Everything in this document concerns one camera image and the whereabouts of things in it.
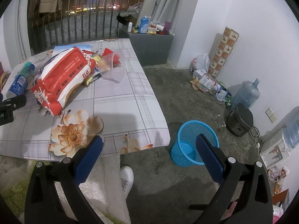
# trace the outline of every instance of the gray curtain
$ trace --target gray curtain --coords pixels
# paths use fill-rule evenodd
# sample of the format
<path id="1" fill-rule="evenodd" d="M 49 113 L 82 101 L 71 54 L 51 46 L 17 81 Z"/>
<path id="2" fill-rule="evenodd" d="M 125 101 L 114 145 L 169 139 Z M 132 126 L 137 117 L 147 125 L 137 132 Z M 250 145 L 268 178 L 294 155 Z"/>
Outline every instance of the gray curtain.
<path id="1" fill-rule="evenodd" d="M 171 29 L 174 30 L 177 15 L 182 0 L 144 0 L 139 19 L 144 16 L 151 16 L 151 21 L 165 23 L 171 22 Z"/>

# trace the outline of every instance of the metal railing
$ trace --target metal railing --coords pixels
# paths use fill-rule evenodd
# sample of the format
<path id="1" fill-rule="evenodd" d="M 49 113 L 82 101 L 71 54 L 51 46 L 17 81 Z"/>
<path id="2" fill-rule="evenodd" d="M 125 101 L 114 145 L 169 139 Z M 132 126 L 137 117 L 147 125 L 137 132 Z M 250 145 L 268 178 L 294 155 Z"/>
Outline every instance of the metal railing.
<path id="1" fill-rule="evenodd" d="M 117 37 L 118 14 L 142 0 L 62 0 L 62 9 L 28 20 L 30 47 L 40 53 L 70 43 Z"/>

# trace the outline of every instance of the red plastic bag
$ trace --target red plastic bag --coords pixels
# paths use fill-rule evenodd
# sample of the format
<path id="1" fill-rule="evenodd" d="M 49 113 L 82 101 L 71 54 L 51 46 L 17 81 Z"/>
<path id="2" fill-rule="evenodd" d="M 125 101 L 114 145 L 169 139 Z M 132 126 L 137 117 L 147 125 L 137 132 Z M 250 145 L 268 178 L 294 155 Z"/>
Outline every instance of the red plastic bag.
<path id="1" fill-rule="evenodd" d="M 108 48 L 105 48 L 104 53 L 102 54 L 102 57 L 106 56 L 108 54 L 112 54 L 112 53 L 113 53 L 112 50 L 109 50 Z M 113 57 L 113 65 L 120 64 L 120 61 L 118 59 L 119 59 L 119 55 L 115 54 L 114 57 Z"/>
<path id="2" fill-rule="evenodd" d="M 90 74 L 95 61 L 78 47 L 57 55 L 47 64 L 37 83 L 31 88 L 37 100 L 57 116 L 70 94 Z"/>

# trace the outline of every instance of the wall socket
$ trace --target wall socket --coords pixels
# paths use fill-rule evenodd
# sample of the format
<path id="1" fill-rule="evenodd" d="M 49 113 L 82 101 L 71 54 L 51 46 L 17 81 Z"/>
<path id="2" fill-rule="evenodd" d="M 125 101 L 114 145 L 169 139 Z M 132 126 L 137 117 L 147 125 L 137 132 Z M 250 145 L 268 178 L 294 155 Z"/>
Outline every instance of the wall socket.
<path id="1" fill-rule="evenodd" d="M 269 120 L 274 123 L 274 121 L 276 120 L 276 115 L 275 114 L 272 114 L 270 117 L 269 117 Z"/>
<path id="2" fill-rule="evenodd" d="M 271 115 L 273 114 L 273 110 L 271 108 L 268 108 L 267 111 L 266 111 L 266 115 L 270 118 Z"/>
<path id="3" fill-rule="evenodd" d="M 266 111 L 266 115 L 269 117 L 269 120 L 274 123 L 274 121 L 277 119 L 276 115 L 274 114 L 273 110 L 271 108 L 268 108 Z"/>

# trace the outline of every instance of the white bottle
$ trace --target white bottle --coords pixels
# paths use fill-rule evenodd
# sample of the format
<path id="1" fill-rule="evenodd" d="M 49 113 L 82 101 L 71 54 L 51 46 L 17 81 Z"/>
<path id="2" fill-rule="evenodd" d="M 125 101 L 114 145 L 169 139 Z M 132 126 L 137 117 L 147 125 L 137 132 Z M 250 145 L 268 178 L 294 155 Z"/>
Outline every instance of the white bottle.
<path id="1" fill-rule="evenodd" d="M 133 26 L 132 22 L 129 22 L 129 25 L 128 25 L 128 32 L 131 32 L 131 31 L 132 31 L 132 26 Z"/>

